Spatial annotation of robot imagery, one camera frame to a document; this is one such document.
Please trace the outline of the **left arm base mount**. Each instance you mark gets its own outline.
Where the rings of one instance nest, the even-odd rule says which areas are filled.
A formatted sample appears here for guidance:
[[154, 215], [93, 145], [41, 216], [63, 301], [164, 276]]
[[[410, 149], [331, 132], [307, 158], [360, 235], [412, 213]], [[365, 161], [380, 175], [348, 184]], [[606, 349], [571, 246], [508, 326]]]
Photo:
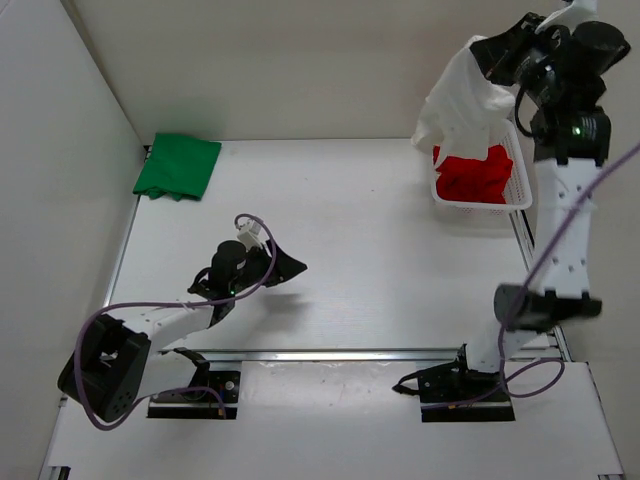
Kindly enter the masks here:
[[241, 387], [239, 363], [215, 366], [201, 353], [184, 347], [170, 351], [187, 362], [193, 372], [188, 383], [151, 396], [149, 419], [235, 420]]

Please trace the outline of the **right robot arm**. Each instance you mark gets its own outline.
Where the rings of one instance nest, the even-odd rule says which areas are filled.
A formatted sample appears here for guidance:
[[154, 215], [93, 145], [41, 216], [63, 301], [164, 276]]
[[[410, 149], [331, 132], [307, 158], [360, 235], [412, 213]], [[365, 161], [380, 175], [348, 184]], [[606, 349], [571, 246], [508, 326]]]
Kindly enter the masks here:
[[432, 407], [505, 390], [505, 363], [524, 344], [563, 321], [600, 314], [588, 278], [593, 193], [616, 169], [600, 99], [603, 75], [630, 50], [620, 30], [597, 19], [592, 2], [573, 1], [547, 16], [529, 12], [499, 35], [471, 38], [426, 97], [413, 145], [467, 158], [486, 153], [490, 129], [531, 99], [536, 113], [520, 131], [534, 143], [538, 186], [526, 280], [498, 286], [494, 319], [453, 362], [411, 374], [413, 394]]

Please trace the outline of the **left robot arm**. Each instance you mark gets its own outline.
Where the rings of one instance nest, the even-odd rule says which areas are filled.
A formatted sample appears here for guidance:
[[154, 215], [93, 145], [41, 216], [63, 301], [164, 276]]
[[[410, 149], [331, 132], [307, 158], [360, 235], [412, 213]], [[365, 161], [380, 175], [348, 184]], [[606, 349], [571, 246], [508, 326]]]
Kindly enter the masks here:
[[187, 290], [198, 301], [130, 303], [134, 313], [125, 319], [101, 312], [88, 321], [58, 388], [80, 403], [102, 431], [117, 428], [144, 399], [162, 395], [208, 402], [224, 415], [221, 394], [210, 385], [207, 360], [179, 341], [217, 325], [237, 299], [261, 286], [287, 282], [307, 268], [272, 240], [252, 247], [225, 241]]

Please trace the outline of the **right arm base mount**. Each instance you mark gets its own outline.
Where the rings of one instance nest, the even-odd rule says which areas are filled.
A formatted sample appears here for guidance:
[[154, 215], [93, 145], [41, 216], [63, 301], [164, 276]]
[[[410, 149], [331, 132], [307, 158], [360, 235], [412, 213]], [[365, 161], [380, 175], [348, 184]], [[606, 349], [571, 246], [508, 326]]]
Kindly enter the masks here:
[[423, 423], [515, 420], [512, 401], [500, 386], [499, 375], [469, 369], [465, 345], [453, 361], [407, 374], [392, 390], [419, 398]]

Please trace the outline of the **green t shirt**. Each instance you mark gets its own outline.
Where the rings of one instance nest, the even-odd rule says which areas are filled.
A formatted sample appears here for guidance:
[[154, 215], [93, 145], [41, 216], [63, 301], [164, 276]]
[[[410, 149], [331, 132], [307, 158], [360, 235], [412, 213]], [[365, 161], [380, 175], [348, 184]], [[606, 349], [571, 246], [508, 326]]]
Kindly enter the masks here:
[[157, 133], [133, 194], [151, 200], [168, 196], [174, 201], [200, 201], [221, 150], [220, 142], [176, 133]]

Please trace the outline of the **white t shirt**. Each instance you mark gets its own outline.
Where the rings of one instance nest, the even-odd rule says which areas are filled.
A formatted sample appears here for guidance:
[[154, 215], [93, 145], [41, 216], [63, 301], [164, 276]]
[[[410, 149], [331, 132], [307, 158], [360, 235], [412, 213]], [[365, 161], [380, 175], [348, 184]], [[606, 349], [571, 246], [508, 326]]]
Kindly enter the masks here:
[[484, 39], [472, 36], [449, 61], [418, 115], [411, 143], [429, 153], [435, 146], [446, 157], [484, 160], [491, 129], [501, 125], [515, 97], [484, 77], [471, 46]]

